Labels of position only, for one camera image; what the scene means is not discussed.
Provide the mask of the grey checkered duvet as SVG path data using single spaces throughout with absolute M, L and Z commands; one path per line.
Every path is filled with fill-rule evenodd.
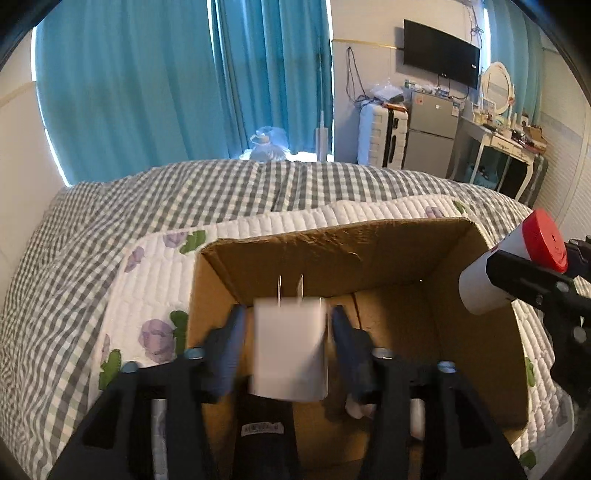
M 88 403 L 90 356 L 125 247 L 147 234 L 339 200 L 447 194 L 508 234 L 528 208 L 425 173 L 349 163 L 171 164 L 60 191 L 26 245 L 1 312 L 1 438 L 32 479 L 52 468 Z

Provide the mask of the white bottle red cap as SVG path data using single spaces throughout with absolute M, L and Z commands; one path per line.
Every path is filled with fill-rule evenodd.
M 532 304 L 568 269 L 567 249 L 558 227 L 542 210 L 534 210 L 510 234 L 464 269 L 459 294 L 475 315 L 520 299 Z

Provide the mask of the black wall television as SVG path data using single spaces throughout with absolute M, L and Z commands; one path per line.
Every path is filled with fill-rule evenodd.
M 406 19 L 404 64 L 435 73 L 469 88 L 478 87 L 480 49 L 441 30 Z

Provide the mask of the blue window curtain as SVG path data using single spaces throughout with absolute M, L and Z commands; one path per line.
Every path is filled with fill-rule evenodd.
M 322 1 L 63 1 L 36 30 L 37 97 L 65 179 L 233 159 L 276 127 L 332 125 Z

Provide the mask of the silver mini fridge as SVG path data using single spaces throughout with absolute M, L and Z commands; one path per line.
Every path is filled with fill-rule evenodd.
M 446 178 L 459 123 L 459 106 L 449 98 L 413 92 L 403 168 Z

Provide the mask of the open brown cardboard box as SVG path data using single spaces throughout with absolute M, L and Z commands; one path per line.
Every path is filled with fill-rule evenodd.
M 221 327 L 235 305 L 246 309 L 245 337 L 235 381 L 205 411 L 208 441 L 221 473 L 230 478 L 235 437 L 235 391 L 252 375 L 253 303 L 304 295 L 328 308 L 329 393 L 320 402 L 291 402 L 302 479 L 361 479 L 374 420 L 346 412 L 331 314 L 346 310 L 353 327 L 374 345 L 417 366 L 453 362 L 475 388 L 512 442 L 528 417 L 524 354 L 514 310 L 476 316 L 459 294 L 463 270 L 487 251 L 477 226 L 463 218 L 349 224 L 247 240 L 217 240 L 197 257 L 186 331 L 188 346 Z

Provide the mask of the teal side curtain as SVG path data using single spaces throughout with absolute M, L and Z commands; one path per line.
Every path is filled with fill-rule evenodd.
M 541 113 L 543 47 L 539 27 L 512 1 L 484 2 L 491 30 L 491 60 L 507 68 L 514 84 L 514 111 L 529 115 L 533 124 Z

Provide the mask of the black cylinder device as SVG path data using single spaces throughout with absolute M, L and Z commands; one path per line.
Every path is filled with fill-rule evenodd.
M 231 479 L 301 479 L 293 404 L 254 395 L 250 377 L 238 382 L 235 420 L 238 430 Z

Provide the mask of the white louvered wardrobe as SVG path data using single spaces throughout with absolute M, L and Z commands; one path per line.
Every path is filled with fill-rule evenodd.
M 590 104 L 562 56 L 543 50 L 540 125 L 548 169 L 536 205 L 565 239 L 590 234 Z

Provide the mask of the clear plastic water jug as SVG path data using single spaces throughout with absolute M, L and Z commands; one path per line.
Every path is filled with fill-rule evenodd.
M 249 159 L 259 162 L 287 159 L 287 132 L 279 127 L 263 126 L 250 137 L 252 151 Z

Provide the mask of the white suitcase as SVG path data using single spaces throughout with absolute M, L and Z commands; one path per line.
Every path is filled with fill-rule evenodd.
M 356 162 L 363 166 L 402 169 L 408 120 L 408 110 L 402 105 L 363 105 L 360 111 Z

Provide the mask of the white dressing table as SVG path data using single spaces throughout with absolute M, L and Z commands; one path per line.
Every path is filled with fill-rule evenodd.
M 532 207 L 547 168 L 543 155 L 500 132 L 462 118 L 447 178 L 500 192 Z

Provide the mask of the white oval vanity mirror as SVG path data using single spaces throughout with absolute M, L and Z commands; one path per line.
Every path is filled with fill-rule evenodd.
M 481 75 L 481 102 L 483 108 L 493 114 L 507 112 L 514 99 L 514 85 L 505 65 L 493 62 Z

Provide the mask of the white floral quilted blanket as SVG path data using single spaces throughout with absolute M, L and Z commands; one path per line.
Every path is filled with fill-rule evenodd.
M 450 195 L 428 194 L 379 202 L 339 200 L 315 209 L 263 213 L 146 235 L 125 249 L 111 286 L 100 342 L 91 361 L 89 396 L 98 397 L 106 371 L 118 362 L 152 366 L 174 358 L 175 326 L 170 315 L 188 311 L 198 253 L 197 249 L 182 250 L 190 234 L 196 234 L 197 247 L 204 248 L 224 238 L 246 239 L 370 220 L 454 217 L 483 223 L 468 203 Z M 554 355 L 538 313 L 521 301 L 514 301 L 512 307 L 525 353 L 529 393 L 529 422 L 512 447 L 527 476 L 539 479 L 573 433 L 574 409 L 570 397 L 551 379 Z

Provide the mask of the white square charger adapter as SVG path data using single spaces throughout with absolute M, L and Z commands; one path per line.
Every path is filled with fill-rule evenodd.
M 322 297 L 304 295 L 304 277 L 294 297 L 253 303 L 252 375 L 249 392 L 287 402 L 320 402 L 329 393 L 328 308 Z

